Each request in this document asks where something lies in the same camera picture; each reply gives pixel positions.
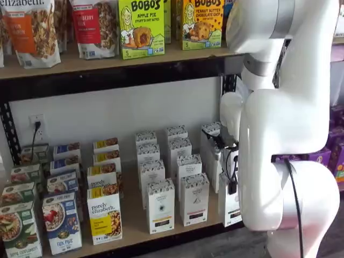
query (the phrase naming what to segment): bobo's oat bites box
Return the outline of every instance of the bobo's oat bites box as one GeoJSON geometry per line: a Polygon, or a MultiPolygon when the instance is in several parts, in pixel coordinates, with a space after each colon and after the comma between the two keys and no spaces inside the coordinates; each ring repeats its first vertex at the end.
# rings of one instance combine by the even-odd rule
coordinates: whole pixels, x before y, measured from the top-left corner
{"type": "Polygon", "coordinates": [[[119,0],[124,60],[165,53],[163,0],[119,0]]]}
{"type": "Polygon", "coordinates": [[[182,49],[221,47],[224,0],[183,0],[182,49]]]}

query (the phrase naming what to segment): cartoon girl illustration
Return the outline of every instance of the cartoon girl illustration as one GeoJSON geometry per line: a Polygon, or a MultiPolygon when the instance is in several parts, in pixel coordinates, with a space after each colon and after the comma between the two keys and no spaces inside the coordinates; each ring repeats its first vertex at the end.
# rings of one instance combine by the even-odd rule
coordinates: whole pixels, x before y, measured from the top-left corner
{"type": "Polygon", "coordinates": [[[194,28],[195,19],[194,19],[195,7],[192,3],[188,3],[185,7],[184,12],[184,25],[183,25],[183,34],[189,33],[191,29],[194,28]]]}
{"type": "Polygon", "coordinates": [[[134,25],[132,13],[128,6],[124,7],[120,12],[120,27],[123,28],[120,33],[123,45],[127,47],[136,47],[133,38],[134,25]]]}

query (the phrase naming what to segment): green box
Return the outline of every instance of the green box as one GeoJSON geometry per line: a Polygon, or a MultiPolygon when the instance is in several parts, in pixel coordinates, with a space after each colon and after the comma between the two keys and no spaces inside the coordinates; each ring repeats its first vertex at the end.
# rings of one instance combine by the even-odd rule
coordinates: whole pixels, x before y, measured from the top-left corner
{"type": "Polygon", "coordinates": [[[163,0],[119,0],[120,45],[126,59],[163,55],[163,0]]]}

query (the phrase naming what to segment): white wall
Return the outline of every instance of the white wall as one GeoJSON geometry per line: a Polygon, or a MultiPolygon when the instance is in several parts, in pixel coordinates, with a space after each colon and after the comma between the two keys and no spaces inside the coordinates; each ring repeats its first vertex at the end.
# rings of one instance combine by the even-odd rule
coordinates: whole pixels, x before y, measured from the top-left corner
{"type": "MultiPolygon", "coordinates": [[[[218,118],[219,97],[220,78],[206,78],[18,101],[11,110],[22,146],[32,141],[29,115],[42,113],[49,144],[80,141],[83,164],[89,166],[91,143],[110,137],[118,137],[124,161],[135,159],[134,134],[144,129],[157,130],[161,142],[163,128],[184,124],[198,148],[200,125],[218,118]]],[[[8,152],[4,147],[6,142],[0,152],[8,152]]],[[[8,169],[12,163],[4,159],[8,169]]]]}

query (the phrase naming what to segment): granola bag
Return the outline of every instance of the granola bag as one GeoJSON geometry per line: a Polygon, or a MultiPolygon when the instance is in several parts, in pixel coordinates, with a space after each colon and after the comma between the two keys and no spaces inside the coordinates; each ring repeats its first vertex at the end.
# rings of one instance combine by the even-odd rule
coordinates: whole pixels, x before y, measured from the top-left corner
{"type": "Polygon", "coordinates": [[[26,69],[60,63],[54,0],[4,0],[1,11],[18,61],[26,69]]]}
{"type": "Polygon", "coordinates": [[[117,0],[71,0],[80,58],[110,58],[119,53],[117,0]]]}

